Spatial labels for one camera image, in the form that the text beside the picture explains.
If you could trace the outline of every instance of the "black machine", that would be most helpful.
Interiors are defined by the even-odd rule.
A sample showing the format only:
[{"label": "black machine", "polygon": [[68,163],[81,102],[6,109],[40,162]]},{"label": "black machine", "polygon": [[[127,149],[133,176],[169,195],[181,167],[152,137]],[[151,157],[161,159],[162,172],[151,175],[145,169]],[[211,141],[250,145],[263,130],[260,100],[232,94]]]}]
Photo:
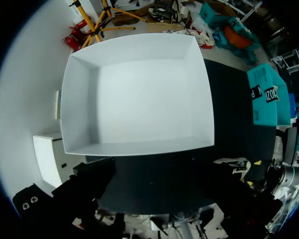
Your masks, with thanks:
[{"label": "black machine", "polygon": [[[282,206],[268,191],[257,192],[240,181],[226,163],[201,164],[192,160],[193,173],[199,175],[201,190],[213,199],[225,215],[222,227],[229,238],[263,239],[270,232],[266,224]],[[48,196],[36,185],[17,193],[13,203],[29,232],[50,234],[78,233],[86,238],[120,239],[125,230],[124,214],[117,214],[114,223],[104,225],[95,218],[97,200],[103,195],[115,174],[115,159],[84,164],[74,169],[74,175]],[[72,225],[82,220],[84,230]]]}]

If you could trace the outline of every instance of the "orange object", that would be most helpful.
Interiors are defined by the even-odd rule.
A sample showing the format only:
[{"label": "orange object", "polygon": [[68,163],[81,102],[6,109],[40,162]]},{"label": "orange object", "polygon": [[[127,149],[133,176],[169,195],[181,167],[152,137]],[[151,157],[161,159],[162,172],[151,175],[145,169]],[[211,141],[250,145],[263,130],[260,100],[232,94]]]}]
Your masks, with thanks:
[{"label": "orange object", "polygon": [[241,35],[239,35],[238,33],[236,33],[230,25],[226,26],[223,31],[227,38],[227,41],[231,45],[233,45],[239,49],[245,49],[247,46],[252,44],[252,42],[250,40],[248,40],[248,39],[242,37]]}]

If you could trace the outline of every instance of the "white cabinet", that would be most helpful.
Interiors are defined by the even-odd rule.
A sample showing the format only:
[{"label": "white cabinet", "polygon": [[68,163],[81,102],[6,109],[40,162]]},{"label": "white cabinet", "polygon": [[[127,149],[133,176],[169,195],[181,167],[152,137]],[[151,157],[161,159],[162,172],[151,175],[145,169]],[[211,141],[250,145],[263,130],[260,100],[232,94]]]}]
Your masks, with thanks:
[{"label": "white cabinet", "polygon": [[73,167],[85,162],[84,156],[64,152],[61,133],[35,135],[33,144],[42,179],[53,187],[68,180]]}]

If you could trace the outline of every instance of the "teal cardboard box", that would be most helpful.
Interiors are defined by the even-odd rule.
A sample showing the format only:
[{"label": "teal cardboard box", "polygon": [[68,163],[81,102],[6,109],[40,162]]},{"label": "teal cardboard box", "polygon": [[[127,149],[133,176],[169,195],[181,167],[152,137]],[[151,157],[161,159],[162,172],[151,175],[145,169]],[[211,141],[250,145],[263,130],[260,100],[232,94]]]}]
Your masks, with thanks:
[{"label": "teal cardboard box", "polygon": [[289,95],[285,82],[267,63],[247,72],[253,102],[254,124],[290,125]]},{"label": "teal cardboard box", "polygon": [[210,27],[222,26],[231,16],[237,16],[231,7],[216,1],[205,2],[199,15]]}]

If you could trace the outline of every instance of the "tripod leg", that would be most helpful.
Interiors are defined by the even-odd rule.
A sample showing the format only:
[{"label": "tripod leg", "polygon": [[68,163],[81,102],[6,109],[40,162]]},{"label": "tripod leg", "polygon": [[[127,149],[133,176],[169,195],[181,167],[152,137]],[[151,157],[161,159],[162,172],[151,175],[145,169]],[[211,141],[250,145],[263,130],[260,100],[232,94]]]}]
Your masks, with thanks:
[{"label": "tripod leg", "polygon": [[92,42],[93,42],[93,37],[90,38],[89,43],[88,43],[88,46],[91,45]]},{"label": "tripod leg", "polygon": [[142,21],[144,21],[144,22],[147,22],[146,19],[144,19],[144,18],[142,18],[142,17],[140,17],[140,16],[136,16],[136,15],[134,15],[134,14],[132,14],[132,13],[127,12],[127,11],[123,11],[123,10],[120,10],[120,9],[118,9],[118,8],[114,8],[114,7],[112,7],[111,9],[114,10],[114,11],[119,11],[119,12],[122,12],[122,13],[124,13],[124,14],[133,16],[133,17],[138,18],[139,20],[142,20]]},{"label": "tripod leg", "polygon": [[114,31],[114,30],[135,30],[135,27],[132,26],[109,27],[109,28],[103,28],[100,31]]},{"label": "tripod leg", "polygon": [[91,23],[88,15],[86,14],[85,10],[82,8],[81,5],[79,5],[78,7],[79,12],[81,13],[82,17],[84,18],[84,20],[86,21],[86,23],[88,24],[88,26],[90,27],[91,31],[95,31],[95,28],[93,26],[93,24]]},{"label": "tripod leg", "polygon": [[101,42],[102,40],[100,39],[99,35],[95,35],[95,39],[98,41],[98,42]]},{"label": "tripod leg", "polygon": [[91,39],[91,36],[88,36],[88,38],[86,38],[86,40],[85,40],[83,46],[81,47],[81,49],[83,49],[84,47],[86,47],[86,45],[88,44],[88,42],[90,41],[90,39]]},{"label": "tripod leg", "polygon": [[[108,7],[108,3],[106,2],[106,0],[102,0],[102,3],[103,3],[104,8]],[[106,13],[108,14],[108,17],[112,17],[110,10],[106,10]]]},{"label": "tripod leg", "polygon": [[98,21],[97,21],[96,24],[95,24],[95,29],[98,28],[99,23],[100,23],[100,21],[102,20],[102,18],[103,18],[103,16],[105,15],[105,13],[106,13],[106,12],[103,10],[102,13],[101,13],[101,15],[100,15],[100,17],[99,17],[99,19],[98,19]]}]

